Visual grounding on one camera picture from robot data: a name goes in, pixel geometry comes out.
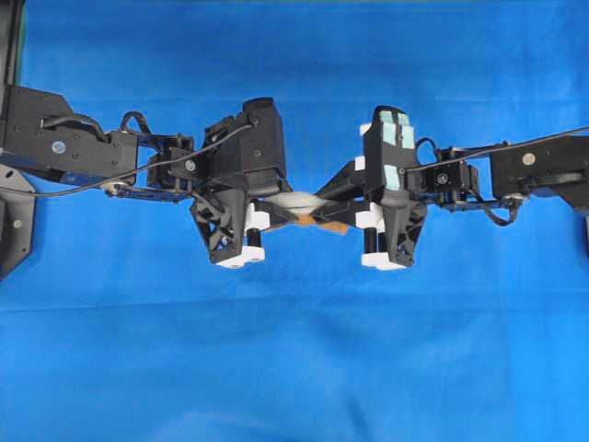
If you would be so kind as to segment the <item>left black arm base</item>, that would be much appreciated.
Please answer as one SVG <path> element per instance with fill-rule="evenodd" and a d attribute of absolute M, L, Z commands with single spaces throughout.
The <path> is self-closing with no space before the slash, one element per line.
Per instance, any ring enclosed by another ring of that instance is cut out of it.
<path fill-rule="evenodd" d="M 1 137 L 8 123 L 9 88 L 19 76 L 19 57 L 24 39 L 23 1 L 1 3 Z M 1 166 L 1 278 L 6 279 L 30 254 L 35 199 L 26 196 L 33 186 L 17 170 Z"/>

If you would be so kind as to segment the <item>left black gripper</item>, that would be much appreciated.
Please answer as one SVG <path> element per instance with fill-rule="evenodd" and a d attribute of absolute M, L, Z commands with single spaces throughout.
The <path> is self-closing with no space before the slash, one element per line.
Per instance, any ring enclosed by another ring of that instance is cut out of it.
<path fill-rule="evenodd" d="M 260 231 L 297 223 L 312 212 L 310 207 L 287 207 L 263 200 L 292 190 L 287 180 L 268 179 L 266 173 L 236 173 L 201 180 L 192 193 L 190 211 L 210 262 L 238 269 L 263 261 L 265 251 Z M 248 227 L 251 201 L 251 227 Z"/>

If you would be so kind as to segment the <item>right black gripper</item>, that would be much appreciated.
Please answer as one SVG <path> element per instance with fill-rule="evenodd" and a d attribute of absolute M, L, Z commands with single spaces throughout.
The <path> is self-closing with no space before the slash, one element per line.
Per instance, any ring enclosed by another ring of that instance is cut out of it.
<path fill-rule="evenodd" d="M 362 126 L 362 138 L 370 124 Z M 364 232 L 363 266 L 379 271 L 409 268 L 427 216 L 427 206 L 417 195 L 420 185 L 409 178 L 409 169 L 403 169 L 405 191 L 366 193 L 364 168 L 363 143 L 363 154 L 349 161 L 315 193 L 320 204 L 310 216 L 319 224 L 360 228 Z"/>

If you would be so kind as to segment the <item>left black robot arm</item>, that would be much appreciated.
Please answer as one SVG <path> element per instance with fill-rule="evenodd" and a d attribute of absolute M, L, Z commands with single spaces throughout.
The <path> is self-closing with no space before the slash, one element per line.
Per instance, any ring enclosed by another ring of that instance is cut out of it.
<path fill-rule="evenodd" d="M 178 203 L 191 216 L 213 264 L 238 268 L 265 257 L 264 231 L 296 215 L 276 203 L 287 192 L 283 122 L 274 101 L 246 101 L 208 127 L 201 145 L 153 134 L 135 111 L 104 132 L 57 94 L 7 85 L 1 96 L 1 161 L 68 192 L 101 189 L 119 198 Z"/>

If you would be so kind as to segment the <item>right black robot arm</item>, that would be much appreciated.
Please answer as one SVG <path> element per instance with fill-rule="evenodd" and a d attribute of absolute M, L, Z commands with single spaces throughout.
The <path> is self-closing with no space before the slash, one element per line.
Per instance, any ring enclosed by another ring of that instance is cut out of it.
<path fill-rule="evenodd" d="M 361 263 L 381 271 L 409 268 L 434 204 L 451 213 L 481 210 L 506 227 L 533 194 L 560 197 L 588 214 L 588 130 L 527 142 L 434 151 L 422 165 L 408 126 L 382 123 L 364 134 L 364 155 L 349 162 L 317 196 L 317 222 L 361 229 Z"/>

